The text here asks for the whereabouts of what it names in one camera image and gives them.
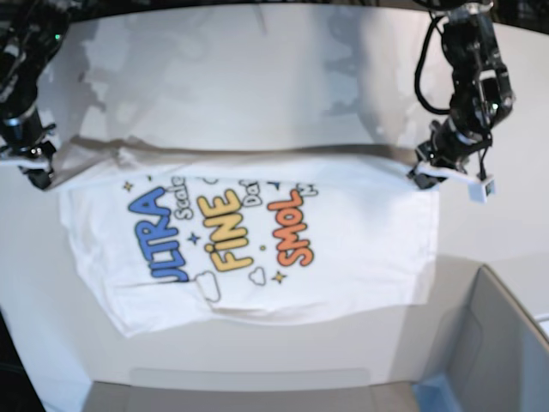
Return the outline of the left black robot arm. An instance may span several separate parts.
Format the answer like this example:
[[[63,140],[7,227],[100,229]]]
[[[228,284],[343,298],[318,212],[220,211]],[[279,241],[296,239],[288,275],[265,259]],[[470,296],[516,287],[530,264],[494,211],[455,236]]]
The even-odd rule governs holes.
[[[493,129],[512,112],[516,97],[497,42],[491,1],[422,1],[431,17],[414,73],[414,91],[430,113],[427,141],[416,149],[417,162],[408,173],[419,189],[429,190],[447,179],[466,177],[471,155],[483,161],[492,146]],[[427,52],[439,33],[443,55],[452,69],[454,92],[446,108],[431,105],[421,91]]]

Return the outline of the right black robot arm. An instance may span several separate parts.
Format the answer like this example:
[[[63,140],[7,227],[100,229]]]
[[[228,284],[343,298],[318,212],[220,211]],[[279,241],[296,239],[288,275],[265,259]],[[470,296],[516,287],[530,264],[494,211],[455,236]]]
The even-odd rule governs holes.
[[[57,125],[44,125],[37,107],[38,80],[69,30],[71,1],[25,1],[1,35],[1,164],[14,165],[33,186],[53,180],[57,149],[49,139]]]

